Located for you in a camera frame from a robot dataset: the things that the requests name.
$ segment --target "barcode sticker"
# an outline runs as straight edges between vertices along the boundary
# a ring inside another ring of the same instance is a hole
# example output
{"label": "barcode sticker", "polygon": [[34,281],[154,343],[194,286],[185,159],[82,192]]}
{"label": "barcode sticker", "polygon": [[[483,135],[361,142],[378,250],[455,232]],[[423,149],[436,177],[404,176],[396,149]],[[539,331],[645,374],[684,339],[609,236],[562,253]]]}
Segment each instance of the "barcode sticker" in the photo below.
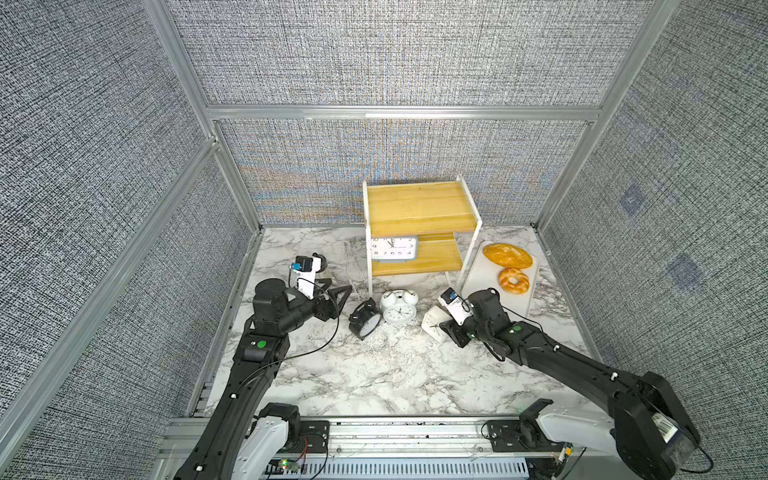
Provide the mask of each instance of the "barcode sticker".
{"label": "barcode sticker", "polygon": [[664,439],[664,442],[669,443],[672,437],[674,437],[674,434],[677,433],[678,428],[672,423],[671,420],[667,418],[666,415],[662,415],[657,412],[653,414],[652,418],[654,419],[656,428],[659,429],[659,433]]}

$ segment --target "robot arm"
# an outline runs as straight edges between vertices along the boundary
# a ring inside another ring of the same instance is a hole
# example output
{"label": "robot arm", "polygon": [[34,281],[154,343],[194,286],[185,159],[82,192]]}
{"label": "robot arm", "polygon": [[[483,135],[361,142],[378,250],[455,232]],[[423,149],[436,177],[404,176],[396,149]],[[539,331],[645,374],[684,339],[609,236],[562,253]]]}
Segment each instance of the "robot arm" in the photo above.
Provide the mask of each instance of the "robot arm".
{"label": "robot arm", "polygon": [[469,338],[479,339],[497,359],[546,373],[590,399],[614,420],[610,435],[616,452],[641,478],[671,478],[699,445],[698,431],[661,376],[613,369],[530,323],[511,322],[496,290],[475,292],[468,303],[472,315],[463,325],[454,320],[441,325],[454,342],[463,348]]}
{"label": "robot arm", "polygon": [[[277,278],[256,286],[254,314],[246,321],[227,388],[174,480],[226,480],[235,468],[237,476],[243,472],[261,473],[278,450],[298,442],[297,407],[270,403],[255,423],[253,413],[286,358],[288,333],[313,316],[322,321],[338,318],[351,292],[349,285],[330,290],[317,288],[310,300]],[[288,293],[295,298],[289,301]],[[240,455],[248,433],[251,435],[243,448],[253,455]]]}

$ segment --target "yellow wooden shelf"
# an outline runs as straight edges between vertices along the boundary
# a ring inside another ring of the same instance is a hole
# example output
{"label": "yellow wooden shelf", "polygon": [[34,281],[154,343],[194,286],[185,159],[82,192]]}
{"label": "yellow wooden shelf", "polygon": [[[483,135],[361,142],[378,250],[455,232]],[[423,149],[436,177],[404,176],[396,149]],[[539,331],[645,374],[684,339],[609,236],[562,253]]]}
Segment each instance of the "yellow wooden shelf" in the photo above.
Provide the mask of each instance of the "yellow wooden shelf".
{"label": "yellow wooden shelf", "polygon": [[414,260],[401,263],[371,262],[373,276],[407,273],[455,272],[462,269],[462,255],[452,233],[419,235]]}
{"label": "yellow wooden shelf", "polygon": [[472,232],[477,226],[458,181],[368,187],[368,208],[372,237]]}

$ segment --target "red wire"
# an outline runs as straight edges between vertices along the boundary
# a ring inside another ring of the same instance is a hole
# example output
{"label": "red wire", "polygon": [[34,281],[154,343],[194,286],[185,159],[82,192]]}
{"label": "red wire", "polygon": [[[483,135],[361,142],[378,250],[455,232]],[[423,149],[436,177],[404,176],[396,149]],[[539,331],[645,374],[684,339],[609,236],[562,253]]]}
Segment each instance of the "red wire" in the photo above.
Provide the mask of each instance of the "red wire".
{"label": "red wire", "polygon": [[[301,455],[299,455],[299,458],[296,459],[296,463],[299,463],[299,460],[301,460],[301,458],[304,455],[306,455],[306,447],[307,447],[306,437],[301,437],[301,438],[304,439],[304,451],[301,452]],[[304,459],[304,463],[301,465],[302,470],[304,469],[304,465],[306,465],[306,458]]]}

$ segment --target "round bread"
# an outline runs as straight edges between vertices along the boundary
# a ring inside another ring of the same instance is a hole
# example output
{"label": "round bread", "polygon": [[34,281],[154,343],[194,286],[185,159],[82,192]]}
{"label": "round bread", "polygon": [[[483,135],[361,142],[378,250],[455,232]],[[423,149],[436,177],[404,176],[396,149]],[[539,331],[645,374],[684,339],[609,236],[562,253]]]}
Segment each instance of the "round bread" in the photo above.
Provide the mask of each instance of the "round bread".
{"label": "round bread", "polygon": [[528,252],[509,243],[494,243],[482,249],[485,258],[496,265],[520,270],[533,265],[533,259]]}
{"label": "round bread", "polygon": [[498,275],[498,284],[502,290],[515,295],[522,295],[531,287],[528,275],[520,271],[519,268],[505,268]]}

